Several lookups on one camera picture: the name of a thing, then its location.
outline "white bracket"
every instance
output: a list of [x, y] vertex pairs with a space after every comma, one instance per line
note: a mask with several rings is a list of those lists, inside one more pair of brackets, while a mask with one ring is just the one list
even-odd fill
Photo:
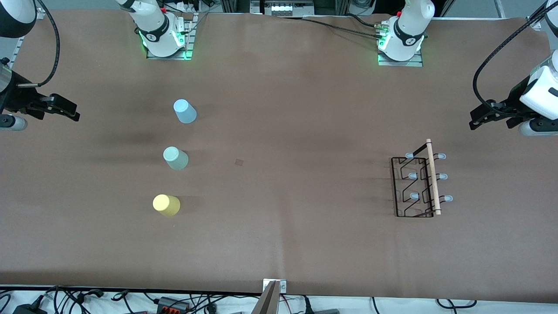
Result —
[[281, 288], [281, 289], [280, 289], [281, 294], [287, 293], [287, 280], [284, 280], [284, 279], [264, 279], [264, 280], [263, 280], [263, 289], [262, 289], [262, 291], [266, 289], [267, 284], [269, 284], [270, 281], [272, 281], [272, 280], [279, 280], [279, 282], [280, 282], [280, 284], [281, 284], [281, 286], [280, 286], [280, 288]]

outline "table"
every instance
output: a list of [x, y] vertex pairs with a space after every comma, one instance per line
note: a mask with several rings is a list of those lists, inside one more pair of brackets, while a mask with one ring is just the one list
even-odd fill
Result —
[[[210, 14], [192, 61], [156, 61], [125, 12], [54, 17], [60, 65], [41, 91], [81, 120], [1, 134], [0, 282], [257, 292], [271, 277], [289, 294], [555, 300], [558, 139], [468, 128], [473, 73], [523, 21], [433, 21], [425, 67], [394, 68], [370, 38], [305, 21]], [[39, 21], [15, 70], [41, 80], [53, 55]], [[482, 95], [504, 99], [548, 55], [526, 30]], [[396, 218], [389, 159], [426, 138], [448, 155], [436, 166], [455, 201]], [[170, 145], [185, 170], [165, 164]], [[178, 215], [152, 209], [160, 193], [179, 196]]]

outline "brown table surface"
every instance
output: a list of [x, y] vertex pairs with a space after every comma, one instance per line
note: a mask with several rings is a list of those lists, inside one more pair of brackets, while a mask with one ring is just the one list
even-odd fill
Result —
[[[258, 292], [271, 277], [291, 294], [556, 301], [558, 137], [468, 127], [473, 73], [523, 21], [433, 21], [425, 67], [396, 68], [374, 40], [305, 21], [211, 14], [192, 61], [155, 61], [125, 12], [54, 17], [60, 65], [40, 91], [81, 120], [0, 135], [0, 282]], [[483, 96], [504, 99], [548, 54], [526, 30]], [[53, 55], [43, 20], [15, 70], [42, 80]], [[426, 138], [455, 201], [396, 218], [389, 159]], [[185, 170], [163, 160], [171, 145]], [[175, 217], [151, 207], [160, 193], [180, 197]]]

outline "red wire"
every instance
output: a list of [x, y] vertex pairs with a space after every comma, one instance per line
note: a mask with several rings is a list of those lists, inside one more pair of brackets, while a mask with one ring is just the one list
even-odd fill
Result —
[[283, 294], [281, 295], [281, 297], [283, 298], [283, 300], [285, 300], [285, 305], [286, 305], [287, 308], [288, 308], [288, 313], [289, 313], [289, 314], [292, 314], [291, 307], [288, 305], [287, 298], [285, 298], [285, 295], [283, 295]]

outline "yellow cup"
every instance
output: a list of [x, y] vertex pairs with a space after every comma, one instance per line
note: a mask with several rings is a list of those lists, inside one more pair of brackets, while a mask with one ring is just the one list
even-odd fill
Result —
[[171, 217], [178, 213], [180, 201], [174, 196], [159, 194], [153, 199], [153, 208], [159, 213]]

